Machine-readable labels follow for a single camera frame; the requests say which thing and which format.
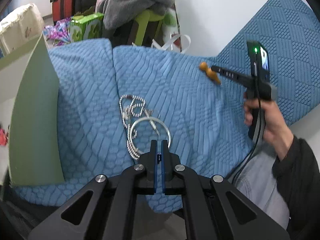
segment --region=blue quilted bedspread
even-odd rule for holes
[[[66,182],[18,187],[31,203],[62,205],[95,175],[113,176],[133,164],[126,148],[119,97],[146,100],[169,127],[170,151],[198,174],[226,175],[251,148],[243,124],[244,88],[222,78],[214,85],[198,66],[202,61],[249,74],[246,40],[260,41],[269,52],[271,82],[291,124],[320,102],[320,23],[301,0],[268,0],[216,57],[193,57],[108,40],[78,42],[49,51],[60,79],[58,143]],[[140,123],[135,143],[148,151],[155,137]],[[179,196],[147,196],[157,212],[181,207]]]

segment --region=white ring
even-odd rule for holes
[[[149,116],[149,117],[139,118],[139,119],[136,120],[136,121],[132,124],[132,126],[131,126],[130,133],[129,133],[129,137],[130,137],[130,143],[131,143],[134,151],[137,152],[137,148],[134,146],[133,140],[132,140],[133,128],[134,128],[138,123],[140,123],[140,122],[142,122],[142,121],[147,121],[147,120],[151,120],[151,121],[154,121],[154,122],[158,122],[159,124],[161,124],[161,125],[164,127],[164,129],[165,129],[165,131],[167,132],[168,137],[169,137],[169,143],[168,143],[168,149],[169,149],[169,148],[170,148],[170,144],[171,144],[171,135],[170,135],[170,131],[169,131],[168,127],[164,124],[164,122],[162,122],[162,121],[159,120],[158,118]],[[139,149],[138,149],[138,153],[139,153],[139,155],[144,154],[144,152],[140,151]]]

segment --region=person's leg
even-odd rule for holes
[[[289,209],[277,190],[276,179],[272,174],[275,158],[273,147],[263,143],[244,167],[235,186],[274,221],[287,229]]]

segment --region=red object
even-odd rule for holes
[[[73,16],[74,0],[52,0],[53,22]]]
[[[0,129],[0,145],[6,146],[8,143],[8,137],[5,134],[5,131],[3,129]]]

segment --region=human hand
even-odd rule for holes
[[[291,147],[293,134],[286,125],[284,118],[275,101],[261,100],[261,108],[264,109],[264,118],[266,127],[263,133],[263,139],[271,144],[282,161]],[[248,126],[252,124],[251,109],[259,108],[258,99],[248,99],[244,102],[244,123]]]

